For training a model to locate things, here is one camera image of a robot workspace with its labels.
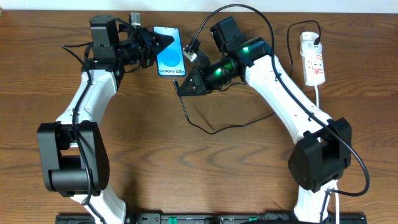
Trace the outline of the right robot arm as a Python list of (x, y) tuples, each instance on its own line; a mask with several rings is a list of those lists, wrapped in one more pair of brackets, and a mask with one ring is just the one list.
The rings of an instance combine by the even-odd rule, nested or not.
[(295, 217), (301, 222), (326, 220), (330, 194), (351, 164), (352, 129), (347, 120), (332, 119), (310, 101), (284, 71), (273, 48), (261, 37), (248, 40), (233, 17), (210, 29), (222, 58), (210, 63), (193, 40), (183, 52), (200, 59), (175, 88), (179, 98), (222, 91), (232, 79), (255, 89), (287, 128), (294, 144), (288, 167), (299, 185)]

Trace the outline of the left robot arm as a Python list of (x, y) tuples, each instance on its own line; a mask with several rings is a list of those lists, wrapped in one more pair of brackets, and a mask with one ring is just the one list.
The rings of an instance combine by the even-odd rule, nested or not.
[(37, 130), (44, 184), (48, 191), (80, 203), (86, 218), (65, 217), (68, 223), (135, 223), (109, 183), (109, 158), (100, 123), (126, 73), (150, 67), (174, 38), (141, 26), (140, 15), (128, 21), (111, 15), (90, 19), (92, 40), (84, 44), (81, 83), (66, 110)]

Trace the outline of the blue Samsung Galaxy smartphone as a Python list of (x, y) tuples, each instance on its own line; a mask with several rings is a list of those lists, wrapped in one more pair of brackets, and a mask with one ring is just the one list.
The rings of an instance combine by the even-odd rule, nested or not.
[(153, 31), (156, 34), (169, 35), (174, 38), (174, 41), (157, 56), (158, 75), (161, 77), (184, 77), (186, 71), (179, 29), (155, 26)]

